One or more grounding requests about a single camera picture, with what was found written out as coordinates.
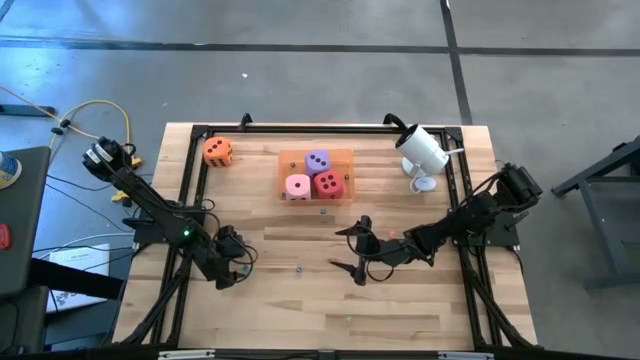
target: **orange plastic container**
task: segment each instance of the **orange plastic container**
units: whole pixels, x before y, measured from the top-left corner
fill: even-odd
[[[311,189],[311,200],[290,201],[284,198],[285,180],[289,175],[304,174],[304,156],[314,150],[282,150],[278,155],[278,187],[277,196],[283,204],[288,205],[347,205],[355,198],[355,177],[353,172],[353,150],[351,149],[326,149],[329,153],[331,170],[342,176],[344,181],[344,193],[340,199],[318,199],[315,187]]]

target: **pink die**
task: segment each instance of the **pink die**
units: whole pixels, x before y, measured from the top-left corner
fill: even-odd
[[[311,178],[305,174],[289,175],[284,181],[287,200],[310,200]]]

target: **red die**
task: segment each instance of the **red die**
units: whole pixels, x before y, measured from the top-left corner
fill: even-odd
[[[344,194],[342,177],[333,170],[317,174],[313,178],[313,184],[316,186],[319,199],[340,199]]]

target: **red button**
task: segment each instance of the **red button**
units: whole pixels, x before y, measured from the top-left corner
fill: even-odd
[[[11,247],[11,231],[9,225],[0,224],[0,250],[7,250]]]

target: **orange die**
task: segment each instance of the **orange die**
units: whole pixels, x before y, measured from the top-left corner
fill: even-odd
[[[210,166],[229,166],[233,159],[231,142],[221,136],[207,139],[204,143],[204,161]]]

